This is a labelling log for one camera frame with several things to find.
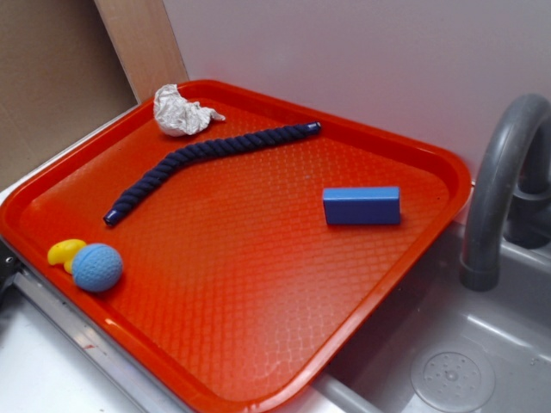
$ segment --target drain strainer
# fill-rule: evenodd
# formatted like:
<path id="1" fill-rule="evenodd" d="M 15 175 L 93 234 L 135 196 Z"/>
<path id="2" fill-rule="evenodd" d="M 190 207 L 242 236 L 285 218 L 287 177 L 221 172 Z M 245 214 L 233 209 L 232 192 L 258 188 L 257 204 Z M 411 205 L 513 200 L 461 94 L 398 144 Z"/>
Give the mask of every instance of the drain strainer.
<path id="1" fill-rule="evenodd" d="M 415 392 L 427 404 L 447 413 L 468 413 L 493 394 L 495 374 L 486 357 L 468 345 L 439 343 L 412 364 Z"/>

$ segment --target blue foam block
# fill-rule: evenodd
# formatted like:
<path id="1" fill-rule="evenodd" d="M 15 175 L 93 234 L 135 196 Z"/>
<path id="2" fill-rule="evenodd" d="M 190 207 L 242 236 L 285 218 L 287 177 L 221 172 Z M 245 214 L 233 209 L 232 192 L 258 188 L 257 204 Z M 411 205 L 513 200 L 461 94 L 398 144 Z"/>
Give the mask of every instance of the blue foam block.
<path id="1" fill-rule="evenodd" d="M 329 225 L 399 224 L 399 188 L 326 188 L 324 209 Z"/>

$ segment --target blue rope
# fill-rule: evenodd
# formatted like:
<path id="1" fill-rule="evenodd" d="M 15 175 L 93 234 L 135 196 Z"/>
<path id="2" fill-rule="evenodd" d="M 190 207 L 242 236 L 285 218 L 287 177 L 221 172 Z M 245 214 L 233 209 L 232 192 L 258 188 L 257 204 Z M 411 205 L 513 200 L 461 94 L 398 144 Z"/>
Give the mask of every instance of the blue rope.
<path id="1" fill-rule="evenodd" d="M 184 146 L 168 154 L 155 168 L 148 171 L 132 187 L 122 193 L 103 217 L 109 226 L 123 220 L 147 195 L 160 187 L 178 170 L 191 163 L 218 157 L 227 157 L 262 148 L 287 144 L 318 134 L 319 122 L 277 127 L 227 139 L 214 139 Z"/>

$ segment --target sink basin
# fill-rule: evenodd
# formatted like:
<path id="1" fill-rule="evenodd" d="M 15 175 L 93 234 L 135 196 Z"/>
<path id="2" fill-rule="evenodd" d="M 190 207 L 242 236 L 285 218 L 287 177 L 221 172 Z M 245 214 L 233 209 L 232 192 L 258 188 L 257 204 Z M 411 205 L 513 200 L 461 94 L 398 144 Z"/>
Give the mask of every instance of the sink basin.
<path id="1" fill-rule="evenodd" d="M 549 412 L 551 260 L 504 243 L 498 286 L 473 292 L 461 237 L 440 236 L 325 373 L 384 413 Z"/>

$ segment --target textured ball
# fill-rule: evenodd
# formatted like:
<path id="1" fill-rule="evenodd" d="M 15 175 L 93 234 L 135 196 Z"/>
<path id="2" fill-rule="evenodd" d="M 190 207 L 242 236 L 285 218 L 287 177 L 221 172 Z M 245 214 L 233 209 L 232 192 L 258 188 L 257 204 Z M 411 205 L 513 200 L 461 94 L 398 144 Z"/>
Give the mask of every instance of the textured ball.
<path id="1" fill-rule="evenodd" d="M 104 243 L 92 243 L 82 248 L 72 262 L 75 284 L 93 293 L 109 290 L 121 274 L 121 256 Z"/>

